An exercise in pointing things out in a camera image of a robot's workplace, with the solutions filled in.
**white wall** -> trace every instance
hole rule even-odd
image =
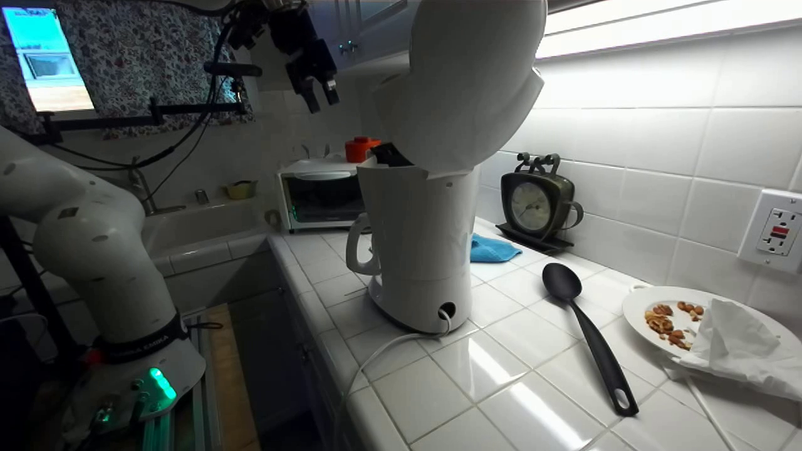
[[[649,283],[746,301],[802,331],[802,274],[735,257],[760,188],[802,192],[802,25],[560,58],[522,129],[480,164],[502,223],[514,154],[559,153],[587,219],[577,253]]]

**wall outlet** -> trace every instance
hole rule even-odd
[[[802,263],[802,194],[761,190],[746,234],[736,249],[752,261],[785,272],[796,272]]]

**wooden cabinet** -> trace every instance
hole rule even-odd
[[[317,35],[327,41],[337,70],[401,51],[420,0],[312,0],[309,4]]]

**tiled countertop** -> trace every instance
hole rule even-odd
[[[476,219],[476,232],[498,234]],[[346,232],[270,234],[309,331],[337,383],[386,340],[390,326],[366,301],[366,274],[346,267]],[[578,304],[606,335],[639,400],[636,417],[613,416],[572,309],[544,298],[542,264],[572,264]],[[643,286],[577,256],[523,247],[504,264],[470,264],[470,322],[444,337],[403,340],[381,352],[346,397],[366,449],[727,449],[664,356],[628,331],[622,301]],[[800,405],[730,380],[695,377],[742,451],[800,451]]]

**plate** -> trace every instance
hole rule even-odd
[[[721,296],[705,292],[705,291],[690,291],[690,287],[680,287],[680,286],[651,286],[651,287],[631,291],[623,298],[623,317],[651,346],[656,346],[656,348],[662,348],[662,350],[667,350],[671,356],[686,356],[690,350],[677,348],[669,340],[662,340],[656,335],[656,331],[651,331],[649,322],[646,322],[646,309],[649,307],[654,307],[656,303],[671,304],[673,327],[686,331],[690,348],[695,348],[695,343],[692,343],[695,335],[692,333],[698,331],[701,321],[692,321],[685,309],[677,307],[677,301],[696,303],[705,309],[710,307],[712,301],[735,303],[732,298],[721,298]],[[760,317],[779,337],[779,343],[800,346],[800,337],[792,331],[786,331],[781,322],[776,322],[775,317],[768,317],[768,314],[763,314],[763,312],[760,312],[760,309],[753,309],[753,307],[748,307],[745,303],[736,303],[736,304],[745,307],[746,312],[752,312],[753,317]]]

